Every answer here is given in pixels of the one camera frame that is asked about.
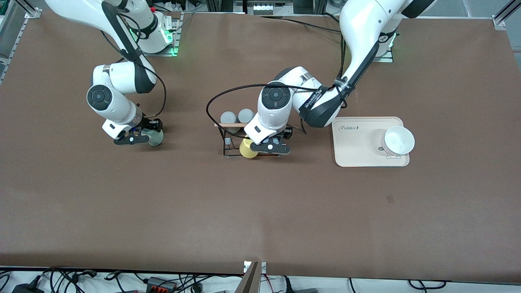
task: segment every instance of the tray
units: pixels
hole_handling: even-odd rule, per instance
[[[341,167],[404,167],[409,154],[392,156],[381,148],[382,137],[398,117],[337,117],[333,120],[334,159]]]

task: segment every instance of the gray cylinder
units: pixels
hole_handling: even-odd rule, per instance
[[[160,145],[163,142],[163,138],[165,137],[165,134],[162,130],[160,132],[157,132],[152,129],[143,129],[141,130],[141,133],[150,137],[148,144],[153,147]]]
[[[250,121],[253,119],[253,116],[255,114],[250,109],[242,109],[239,112],[239,122],[240,123],[250,123]]]
[[[239,123],[239,119],[234,112],[226,111],[221,115],[221,123]],[[236,133],[240,127],[227,127],[226,129],[231,133]]]

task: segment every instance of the brown mat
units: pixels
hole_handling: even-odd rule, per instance
[[[521,282],[521,75],[506,33],[490,20],[400,31],[396,62],[372,64],[340,115],[401,118],[411,163],[341,168],[330,128],[296,133],[288,156],[224,158],[204,112],[290,66],[331,83],[337,34],[195,15],[178,57],[150,58],[168,86],[163,145],[126,147],[85,101],[92,69],[119,56],[99,31],[45,11],[0,87],[0,263],[241,273],[257,259],[276,275]],[[259,90],[212,113],[255,109]],[[131,98],[155,112],[161,86]]]

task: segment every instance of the yellow cup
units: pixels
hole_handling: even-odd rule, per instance
[[[252,144],[252,142],[253,141],[251,139],[242,139],[241,145],[239,146],[239,151],[243,157],[254,158],[259,154],[258,152],[254,152],[250,149],[250,144]]]

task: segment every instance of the gray cup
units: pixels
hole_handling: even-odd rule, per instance
[[[253,116],[255,114],[250,109],[242,109],[239,112],[239,121],[240,123],[250,123],[250,121],[253,119]]]
[[[226,111],[221,115],[221,123],[239,123],[239,119],[235,116],[234,112]],[[240,127],[227,127],[226,128],[231,133],[236,133],[241,129]]]

